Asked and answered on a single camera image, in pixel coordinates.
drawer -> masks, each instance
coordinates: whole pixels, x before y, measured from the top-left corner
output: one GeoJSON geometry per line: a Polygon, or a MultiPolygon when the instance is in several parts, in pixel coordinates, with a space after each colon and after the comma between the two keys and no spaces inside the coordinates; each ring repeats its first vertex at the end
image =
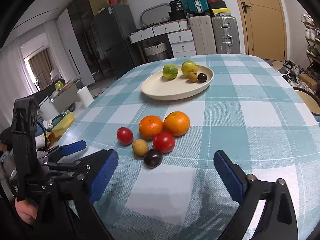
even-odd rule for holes
{"type": "Polygon", "coordinates": [[[195,50],[174,53],[174,57],[190,57],[197,55],[195,50]]]}
{"type": "Polygon", "coordinates": [[[152,28],[145,29],[143,31],[136,32],[129,36],[131,43],[145,40],[147,38],[155,36],[153,34],[152,28]]]}
{"type": "Polygon", "coordinates": [[[195,50],[195,45],[193,41],[185,41],[185,42],[178,42],[171,44],[172,52],[183,52],[183,51],[190,51],[195,50]]]}
{"type": "Polygon", "coordinates": [[[180,25],[180,29],[181,29],[181,30],[185,30],[185,29],[188,28],[188,22],[187,22],[187,20],[185,20],[185,21],[180,21],[180,22],[179,22],[179,25],[180,25]]]}
{"type": "Polygon", "coordinates": [[[153,33],[155,36],[165,34],[165,33],[172,33],[180,30],[179,22],[174,23],[167,23],[162,24],[160,26],[153,27],[153,33]]]}
{"type": "Polygon", "coordinates": [[[170,44],[183,42],[183,41],[193,41],[191,30],[176,32],[176,33],[169,33],[168,38],[169,38],[170,44]]]}

wooden door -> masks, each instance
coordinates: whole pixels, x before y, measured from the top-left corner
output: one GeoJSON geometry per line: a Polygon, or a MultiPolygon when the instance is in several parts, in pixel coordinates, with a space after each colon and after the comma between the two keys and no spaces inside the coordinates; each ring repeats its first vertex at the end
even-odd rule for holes
{"type": "Polygon", "coordinates": [[[286,35],[280,0],[238,0],[238,4],[247,54],[284,61],[286,35]]]}

blue and white tablecloth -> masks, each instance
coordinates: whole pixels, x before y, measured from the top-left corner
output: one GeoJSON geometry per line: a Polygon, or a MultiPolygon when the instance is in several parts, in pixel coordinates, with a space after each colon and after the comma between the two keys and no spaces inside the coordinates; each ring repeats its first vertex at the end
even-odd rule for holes
{"type": "MultiPolygon", "coordinates": [[[[88,148],[77,158],[110,148],[119,154],[119,165],[94,204],[116,240],[217,239],[238,207],[213,166],[220,149],[247,174],[286,180],[299,239],[320,220],[320,128],[290,85],[258,57],[194,56],[136,67],[96,99],[59,144],[80,139],[88,148]],[[142,94],[148,76],[167,63],[190,59],[214,71],[205,91],[178,101],[142,94]],[[190,130],[176,139],[159,167],[148,170],[134,158],[131,146],[118,143],[116,131],[126,126],[137,139],[143,117],[164,118],[173,111],[190,117],[190,130]]],[[[252,236],[262,208],[259,203],[244,239],[252,236]]]]}

green citrus fruit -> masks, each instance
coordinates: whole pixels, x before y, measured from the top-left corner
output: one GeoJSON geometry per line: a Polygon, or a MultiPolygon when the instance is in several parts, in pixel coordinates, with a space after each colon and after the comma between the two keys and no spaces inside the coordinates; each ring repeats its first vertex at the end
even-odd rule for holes
{"type": "Polygon", "coordinates": [[[163,67],[162,75],[167,79],[174,79],[178,75],[178,69],[175,64],[167,64],[163,67]]]}
{"type": "Polygon", "coordinates": [[[188,60],[182,64],[181,70],[184,76],[188,77],[189,72],[198,72],[198,66],[193,61],[188,60]]]}

orange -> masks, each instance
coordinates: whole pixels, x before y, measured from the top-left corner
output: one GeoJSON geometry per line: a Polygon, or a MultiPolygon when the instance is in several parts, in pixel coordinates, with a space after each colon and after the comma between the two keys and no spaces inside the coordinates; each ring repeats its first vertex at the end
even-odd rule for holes
{"type": "Polygon", "coordinates": [[[164,119],[163,127],[173,136],[184,135],[190,128],[190,119],[183,112],[172,112],[164,119]]]}
{"type": "Polygon", "coordinates": [[[141,119],[139,132],[146,139],[152,139],[163,130],[162,120],[155,115],[148,115],[141,119]]]}

